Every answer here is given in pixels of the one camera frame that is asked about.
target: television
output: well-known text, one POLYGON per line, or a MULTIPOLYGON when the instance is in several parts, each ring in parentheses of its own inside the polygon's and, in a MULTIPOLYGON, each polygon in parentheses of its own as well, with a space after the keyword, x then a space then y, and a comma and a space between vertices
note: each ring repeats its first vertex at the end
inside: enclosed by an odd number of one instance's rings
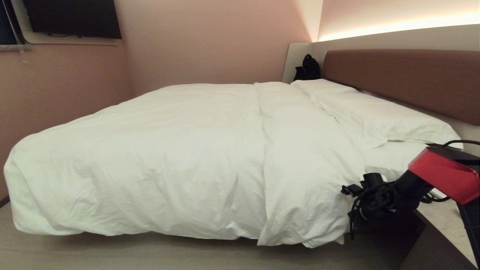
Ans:
POLYGON ((34 32, 121 39, 114 0, 24 0, 34 32))

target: floor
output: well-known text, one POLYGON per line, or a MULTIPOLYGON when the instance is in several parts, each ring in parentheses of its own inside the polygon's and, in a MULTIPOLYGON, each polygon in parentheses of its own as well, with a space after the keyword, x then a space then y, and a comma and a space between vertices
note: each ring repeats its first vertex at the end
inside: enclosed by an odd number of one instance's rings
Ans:
POLYGON ((158 233, 29 235, 15 229, 9 204, 0 208, 0 270, 393 270, 415 240, 411 233, 367 233, 308 249, 158 233))

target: headboard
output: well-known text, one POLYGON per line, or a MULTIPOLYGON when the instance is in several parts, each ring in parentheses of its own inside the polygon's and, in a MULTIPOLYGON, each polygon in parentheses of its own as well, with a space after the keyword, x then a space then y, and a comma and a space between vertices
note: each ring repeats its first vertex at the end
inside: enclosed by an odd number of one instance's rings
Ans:
POLYGON ((480 125, 480 51, 328 51, 326 79, 480 125))

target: black bag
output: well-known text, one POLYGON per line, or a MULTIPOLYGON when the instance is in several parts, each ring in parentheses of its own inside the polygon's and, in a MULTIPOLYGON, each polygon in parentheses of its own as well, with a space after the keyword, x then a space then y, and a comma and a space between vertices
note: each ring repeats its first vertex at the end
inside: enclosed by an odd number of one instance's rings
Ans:
POLYGON ((320 79, 320 65, 310 54, 305 55, 303 66, 296 67, 295 69, 297 70, 297 74, 295 75, 295 79, 293 79, 294 81, 320 79))

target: white duvet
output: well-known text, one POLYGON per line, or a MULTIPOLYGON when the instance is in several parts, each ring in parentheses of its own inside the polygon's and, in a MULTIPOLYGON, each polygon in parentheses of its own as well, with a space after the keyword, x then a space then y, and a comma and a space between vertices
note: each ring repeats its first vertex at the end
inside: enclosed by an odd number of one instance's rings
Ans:
POLYGON ((15 226, 259 245, 341 240, 364 174, 349 136, 283 83, 181 85, 30 135, 5 164, 15 226))

